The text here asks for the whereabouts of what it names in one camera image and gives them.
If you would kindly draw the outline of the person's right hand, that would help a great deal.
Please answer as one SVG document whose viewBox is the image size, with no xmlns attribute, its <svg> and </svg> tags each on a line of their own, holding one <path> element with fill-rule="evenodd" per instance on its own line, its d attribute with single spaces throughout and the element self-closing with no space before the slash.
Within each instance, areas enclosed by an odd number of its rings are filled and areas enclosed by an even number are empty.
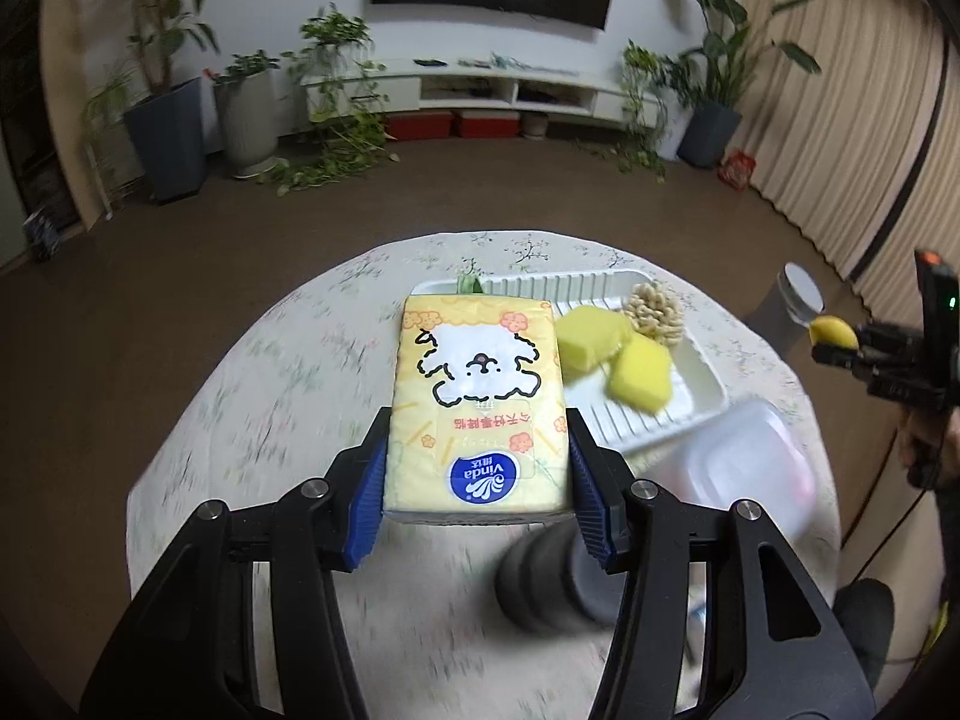
<svg viewBox="0 0 960 720">
<path fill-rule="evenodd" d="M 907 470 L 924 466 L 929 489 L 947 488 L 958 478 L 958 411 L 946 416 L 903 406 L 896 447 Z"/>
</svg>

